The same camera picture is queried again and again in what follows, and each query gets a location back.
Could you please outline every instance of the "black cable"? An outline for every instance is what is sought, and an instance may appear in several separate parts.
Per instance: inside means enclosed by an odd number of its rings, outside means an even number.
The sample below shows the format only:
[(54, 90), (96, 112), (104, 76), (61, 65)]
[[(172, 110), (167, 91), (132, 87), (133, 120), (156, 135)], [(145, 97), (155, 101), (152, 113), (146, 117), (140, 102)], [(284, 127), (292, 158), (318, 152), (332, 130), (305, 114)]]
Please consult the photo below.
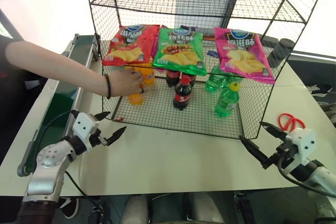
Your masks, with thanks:
[(314, 220), (314, 224), (319, 224), (320, 222), (322, 221), (333, 221), (335, 220), (336, 221), (336, 218), (335, 217), (322, 217), (322, 218), (317, 218)]
[[(73, 179), (73, 177), (67, 172), (64, 172), (66, 175), (68, 175), (68, 177), (70, 178), (71, 182), (73, 183), (73, 185), (80, 191), (80, 193), (84, 196), (85, 199), (87, 199), (88, 201), (90, 201), (95, 207), (97, 207), (99, 209), (99, 211), (104, 214), (105, 216), (105, 211), (102, 207), (100, 207), (97, 203), (95, 203), (92, 199), (89, 198), (89, 196), (83, 192), (83, 190), (77, 185), (77, 183), (75, 182), (75, 180)], [(107, 218), (107, 220), (113, 224), (112, 220), (110, 217)]]
[(282, 156), (279, 158), (278, 160), (278, 163), (277, 163), (277, 166), (278, 166), (278, 170), (279, 170), (279, 173), (288, 181), (304, 188), (304, 189), (307, 189), (309, 191), (313, 191), (314, 193), (318, 193), (318, 194), (322, 194), (322, 195), (325, 195), (325, 196), (329, 196), (329, 197), (332, 197), (332, 198), (336, 198), (336, 195), (335, 194), (331, 194), (327, 191), (321, 191), (321, 190), (318, 190), (316, 188), (313, 188), (311, 186), (307, 186), (301, 182), (298, 182), (297, 180), (295, 179), (292, 179), (291, 177), (289, 177), (288, 175), (285, 174), (284, 170), (282, 169), (282, 163), (285, 161), (285, 157)]
[(61, 114), (59, 114), (57, 117), (55, 117), (54, 119), (52, 119), (47, 125), (46, 127), (44, 128), (43, 132), (42, 132), (42, 135), (41, 137), (36, 141), (36, 148), (34, 150), (34, 154), (33, 154), (33, 157), (34, 157), (34, 170), (36, 169), (36, 158), (37, 158), (37, 155), (38, 155), (38, 152), (39, 152), (39, 149), (40, 149), (40, 145), (41, 145), (41, 142), (44, 138), (44, 135), (46, 134), (47, 130), (49, 129), (49, 127), (52, 125), (52, 123), (54, 123), (57, 119), (61, 118), (62, 116), (64, 115), (67, 115), (71, 112), (71, 110), (68, 110), (66, 112), (63, 112)]

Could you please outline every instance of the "wire shelf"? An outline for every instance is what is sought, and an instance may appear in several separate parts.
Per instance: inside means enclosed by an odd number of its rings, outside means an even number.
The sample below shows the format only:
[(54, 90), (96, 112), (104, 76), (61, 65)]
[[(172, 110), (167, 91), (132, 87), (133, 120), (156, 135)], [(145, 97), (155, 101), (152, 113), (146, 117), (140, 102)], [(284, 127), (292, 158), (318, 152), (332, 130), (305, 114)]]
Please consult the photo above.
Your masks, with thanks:
[(214, 107), (220, 92), (205, 91), (204, 82), (195, 83), (183, 111), (173, 107), (174, 89), (168, 87), (165, 79), (156, 78), (153, 85), (145, 87), (142, 105), (131, 105), (127, 97), (120, 98), (114, 121), (230, 138), (237, 138), (237, 132), (243, 133), (239, 107), (233, 109), (230, 117), (217, 117)]
[[(260, 34), (268, 62), (275, 79), (284, 67), (289, 53), (281, 59), (270, 56), (279, 40), (294, 43), (300, 38), (318, 0), (89, 0), (94, 30), (99, 35), (99, 51), (104, 57), (109, 41), (119, 26), (160, 24), (167, 27), (195, 26), (201, 28), (228, 27)], [(209, 56), (217, 51), (213, 41), (203, 41), (207, 73), (219, 64)], [(103, 73), (119, 67), (104, 66)], [(165, 73), (155, 71), (155, 84), (146, 86), (142, 105), (131, 105), (127, 97), (102, 98), (103, 111), (111, 111), (109, 119), (126, 123), (187, 131), (214, 136), (252, 139), (259, 134), (259, 122), (274, 85), (243, 79), (240, 101), (228, 118), (218, 118), (214, 107), (219, 91), (210, 94), (204, 85), (209, 75), (197, 76), (190, 104), (179, 111), (172, 106), (174, 90), (165, 83)]]
[(282, 0), (237, 0), (235, 5), (231, 0), (93, 0), (91, 4), (136, 12), (217, 18), (229, 18), (226, 9), (234, 8), (232, 18), (306, 22), (287, 1), (274, 18), (281, 3)]

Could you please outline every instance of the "wall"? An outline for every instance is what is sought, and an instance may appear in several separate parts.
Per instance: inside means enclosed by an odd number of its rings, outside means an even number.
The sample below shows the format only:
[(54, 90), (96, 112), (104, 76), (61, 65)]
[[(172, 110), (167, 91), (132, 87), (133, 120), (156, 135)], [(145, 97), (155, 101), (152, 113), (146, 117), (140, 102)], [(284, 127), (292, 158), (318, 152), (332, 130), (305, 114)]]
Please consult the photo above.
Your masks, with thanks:
[(75, 33), (93, 34), (88, 0), (0, 0), (22, 37), (61, 53)]
[[(319, 0), (295, 50), (336, 57), (334, 0)], [(24, 39), (62, 52), (75, 33), (92, 34), (87, 0), (0, 0), (0, 8)]]

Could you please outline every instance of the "green chip bag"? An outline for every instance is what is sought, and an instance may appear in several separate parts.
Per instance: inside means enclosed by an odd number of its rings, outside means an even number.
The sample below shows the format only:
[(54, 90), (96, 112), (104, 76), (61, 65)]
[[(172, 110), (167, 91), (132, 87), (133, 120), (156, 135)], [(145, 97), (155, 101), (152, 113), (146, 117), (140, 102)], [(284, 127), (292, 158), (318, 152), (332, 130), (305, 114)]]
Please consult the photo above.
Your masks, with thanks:
[(153, 66), (187, 74), (204, 76), (203, 34), (182, 28), (161, 28), (158, 52)]

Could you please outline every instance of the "plastic bottle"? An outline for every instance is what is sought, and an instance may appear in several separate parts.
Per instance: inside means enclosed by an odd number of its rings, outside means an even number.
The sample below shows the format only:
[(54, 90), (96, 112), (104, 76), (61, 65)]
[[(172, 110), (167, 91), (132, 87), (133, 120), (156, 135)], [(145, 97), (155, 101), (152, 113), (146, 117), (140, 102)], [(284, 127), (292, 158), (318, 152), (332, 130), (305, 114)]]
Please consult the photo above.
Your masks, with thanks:
[(188, 74), (188, 73), (182, 73), (182, 78), (183, 78), (184, 75), (186, 75), (186, 76), (189, 77), (189, 79), (190, 79), (190, 83), (189, 84), (191, 85), (191, 87), (193, 87), (194, 84), (195, 84), (195, 82), (196, 82), (196, 76), (194, 76), (192, 74)]
[(180, 74), (181, 73), (179, 71), (166, 71), (166, 82), (169, 87), (176, 86), (176, 84), (178, 84), (178, 82), (180, 81)]
[(174, 108), (183, 110), (188, 106), (192, 89), (189, 82), (189, 77), (187, 75), (183, 75), (181, 81), (176, 85), (173, 100)]
[(219, 96), (215, 107), (215, 113), (221, 118), (223, 116), (230, 116), (232, 109), (239, 101), (238, 90), (240, 84), (238, 82), (231, 82), (229, 87), (225, 87)]
[(220, 69), (220, 65), (216, 65), (212, 68), (209, 79), (205, 83), (205, 89), (211, 93), (214, 93), (217, 89), (221, 88), (223, 82), (226, 80), (227, 76), (224, 71)]
[(143, 102), (142, 94), (130, 94), (127, 98), (132, 105), (141, 105)]
[(142, 73), (144, 84), (153, 84), (155, 81), (154, 68), (152, 67), (152, 60), (148, 63), (137, 64), (141, 68), (136, 68), (137, 71)]
[(241, 77), (239, 74), (237, 73), (228, 73), (225, 72), (227, 74), (226, 80), (223, 82), (223, 87), (229, 87), (229, 85), (231, 84), (231, 82), (238, 82), (241, 83), (241, 81), (243, 80), (243, 77)]

